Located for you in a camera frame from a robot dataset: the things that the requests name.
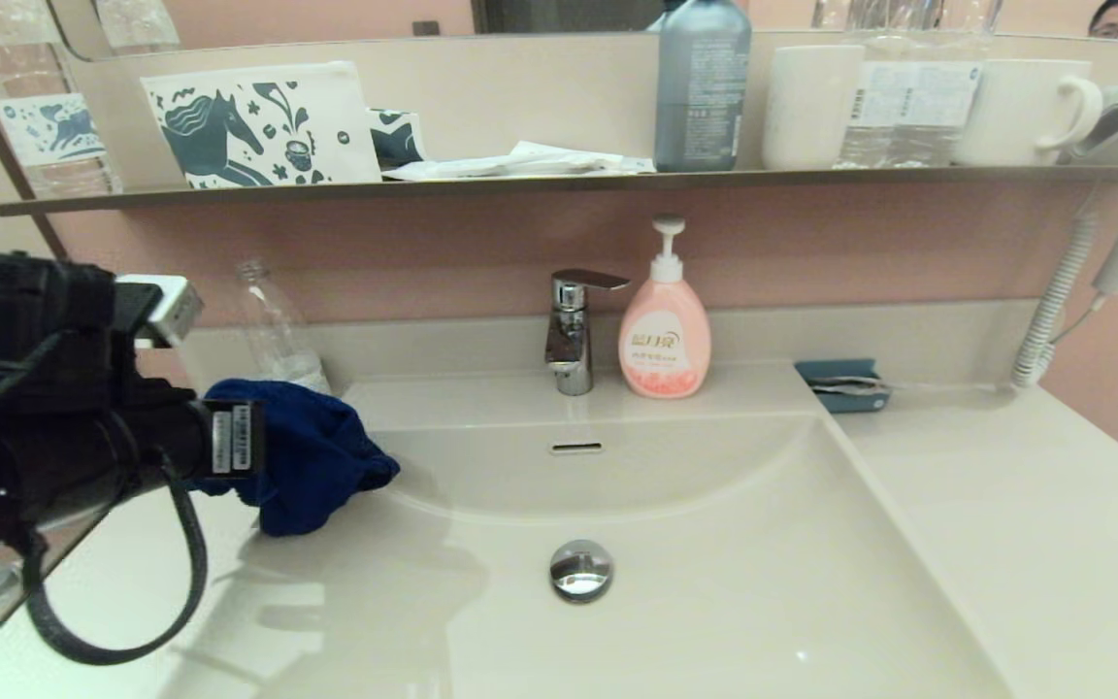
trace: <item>horse illustration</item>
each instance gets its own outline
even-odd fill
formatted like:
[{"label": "horse illustration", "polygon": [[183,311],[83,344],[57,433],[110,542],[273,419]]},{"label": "horse illustration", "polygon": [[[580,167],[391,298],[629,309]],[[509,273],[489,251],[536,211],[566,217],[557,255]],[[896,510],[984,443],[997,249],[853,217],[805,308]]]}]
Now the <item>horse illustration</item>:
[{"label": "horse illustration", "polygon": [[39,111],[40,115],[55,124],[55,141],[49,145],[51,151],[57,150],[57,148],[67,148],[77,138],[95,136],[97,134],[93,129],[93,120],[89,119],[88,110],[80,110],[74,114],[68,114],[61,120],[55,119],[55,116],[58,115],[59,111],[63,111],[63,105],[48,105],[41,107]]},{"label": "horse illustration", "polygon": [[167,112],[163,136],[172,148],[181,171],[192,176],[217,176],[241,187],[271,185],[253,168],[227,157],[227,134],[244,141],[260,155],[265,150],[253,129],[240,119],[236,98],[201,96],[186,106]]}]

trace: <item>metal shelf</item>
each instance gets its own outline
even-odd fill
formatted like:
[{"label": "metal shelf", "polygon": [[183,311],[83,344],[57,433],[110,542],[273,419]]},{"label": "metal shelf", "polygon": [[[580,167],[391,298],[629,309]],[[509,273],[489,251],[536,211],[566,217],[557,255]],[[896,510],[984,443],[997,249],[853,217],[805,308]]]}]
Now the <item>metal shelf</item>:
[{"label": "metal shelf", "polygon": [[553,177],[466,179],[444,181],[382,181],[369,185],[319,185],[239,189],[169,189],[124,195],[79,196],[0,202],[0,217],[37,214],[205,207],[227,204],[329,202],[337,199],[392,199],[401,196],[528,195],[538,191],[650,191],[739,187],[834,185],[912,185],[964,181],[1118,181],[1118,168],[918,168],[884,171],[645,173],[618,177]]}]

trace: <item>pink soap bottle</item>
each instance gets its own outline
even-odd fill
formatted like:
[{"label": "pink soap bottle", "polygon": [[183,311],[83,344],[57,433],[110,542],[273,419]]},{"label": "pink soap bottle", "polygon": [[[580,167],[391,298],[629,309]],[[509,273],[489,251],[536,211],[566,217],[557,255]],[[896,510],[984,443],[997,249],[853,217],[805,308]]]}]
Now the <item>pink soap bottle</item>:
[{"label": "pink soap bottle", "polygon": [[662,234],[662,253],[650,265],[620,327],[620,368],[635,393],[647,398],[684,398],[695,394],[710,369],[710,319],[684,282],[684,264],[671,252],[684,232],[684,218],[660,214],[653,227]]}]

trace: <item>sink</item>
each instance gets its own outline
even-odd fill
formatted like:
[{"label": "sink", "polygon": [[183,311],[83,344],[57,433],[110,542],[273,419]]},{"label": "sink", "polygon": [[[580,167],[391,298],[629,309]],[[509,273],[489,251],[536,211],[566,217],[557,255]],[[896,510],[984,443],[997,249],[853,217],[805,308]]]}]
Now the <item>sink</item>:
[{"label": "sink", "polygon": [[[1012,696],[816,402],[599,390],[576,421],[378,425],[398,481],[252,539],[164,696]],[[581,606],[548,576],[577,539],[616,569]]]}]

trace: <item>faucet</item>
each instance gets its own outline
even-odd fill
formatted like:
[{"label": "faucet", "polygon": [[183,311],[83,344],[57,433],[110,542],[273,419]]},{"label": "faucet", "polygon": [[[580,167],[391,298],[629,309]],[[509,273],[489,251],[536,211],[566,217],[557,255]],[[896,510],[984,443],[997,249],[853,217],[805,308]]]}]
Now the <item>faucet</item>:
[{"label": "faucet", "polygon": [[585,395],[594,389],[585,289],[616,291],[629,283],[622,276],[591,273],[589,270],[559,270],[550,275],[547,367],[556,374],[559,394]]}]

